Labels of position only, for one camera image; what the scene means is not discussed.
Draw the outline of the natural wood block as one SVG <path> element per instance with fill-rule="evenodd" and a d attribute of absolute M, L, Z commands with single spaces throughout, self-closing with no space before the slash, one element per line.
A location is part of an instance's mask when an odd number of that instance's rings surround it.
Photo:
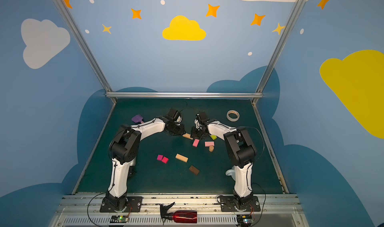
<path fill-rule="evenodd" d="M 188 162 L 188 158 L 180 154 L 177 154 L 175 158 L 183 162 Z"/>
<path fill-rule="evenodd" d="M 188 134 L 188 133 L 184 134 L 183 137 L 185 137 L 185 138 L 187 138 L 187 139 L 191 139 L 191 140 L 193 140 L 193 138 L 191 137 L 191 135 Z"/>

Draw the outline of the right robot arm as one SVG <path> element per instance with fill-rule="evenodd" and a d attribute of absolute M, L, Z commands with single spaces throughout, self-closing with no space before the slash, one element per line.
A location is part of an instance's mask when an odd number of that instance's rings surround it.
<path fill-rule="evenodd" d="M 234 204 L 238 210 L 245 210 L 254 199 L 251 175 L 257 155 L 257 149 L 246 128 L 230 127 L 217 120 L 202 122 L 196 119 L 191 135 L 197 139 L 215 135 L 225 142 L 235 171 Z"/>

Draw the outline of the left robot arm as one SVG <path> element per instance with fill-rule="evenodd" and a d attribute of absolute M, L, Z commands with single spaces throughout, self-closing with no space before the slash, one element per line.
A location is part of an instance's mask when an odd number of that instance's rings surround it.
<path fill-rule="evenodd" d="M 122 125 L 111 141 L 109 157 L 112 161 L 111 183 L 102 200 L 102 213 L 124 212 L 129 206 L 127 199 L 127 180 L 133 173 L 141 140 L 160 132 L 184 135 L 182 117 L 160 116 L 137 125 Z"/>

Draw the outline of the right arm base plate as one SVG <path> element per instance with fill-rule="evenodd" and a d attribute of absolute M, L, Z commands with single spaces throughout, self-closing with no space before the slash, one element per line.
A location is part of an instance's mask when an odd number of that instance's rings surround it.
<path fill-rule="evenodd" d="M 217 201 L 222 212 L 261 212 L 261 205 L 258 197 L 253 196 L 247 204 L 237 207 L 234 196 L 219 195 Z"/>

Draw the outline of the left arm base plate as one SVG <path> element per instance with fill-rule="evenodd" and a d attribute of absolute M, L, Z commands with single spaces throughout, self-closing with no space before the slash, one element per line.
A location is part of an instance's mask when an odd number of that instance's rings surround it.
<path fill-rule="evenodd" d="M 142 197 L 104 197 L 102 200 L 100 213 L 139 213 L 141 210 L 142 201 Z"/>

